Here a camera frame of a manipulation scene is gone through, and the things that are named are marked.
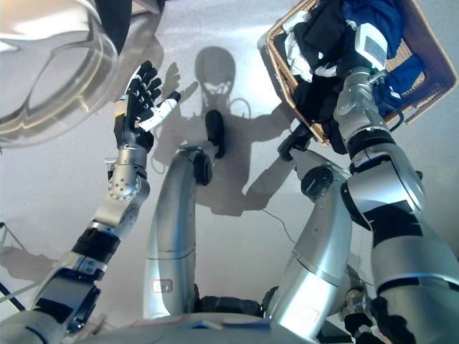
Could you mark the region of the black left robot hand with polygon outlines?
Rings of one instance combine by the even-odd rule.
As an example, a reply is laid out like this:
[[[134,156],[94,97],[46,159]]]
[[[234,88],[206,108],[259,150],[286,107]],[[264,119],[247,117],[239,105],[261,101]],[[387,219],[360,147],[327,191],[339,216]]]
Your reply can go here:
[[[162,124],[177,107],[180,93],[171,92],[161,102],[161,79],[151,61],[144,61],[132,74],[124,94],[116,103],[114,134],[118,148],[153,147],[151,130]]]

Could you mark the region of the right robot hand white housing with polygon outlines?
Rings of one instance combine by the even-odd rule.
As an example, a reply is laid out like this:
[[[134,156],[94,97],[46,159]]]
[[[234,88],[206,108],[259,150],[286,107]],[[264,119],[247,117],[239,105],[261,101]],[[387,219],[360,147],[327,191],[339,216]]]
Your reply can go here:
[[[362,57],[377,71],[386,69],[388,43],[385,36],[372,23],[357,24],[346,20],[350,28],[350,51],[352,56]]]

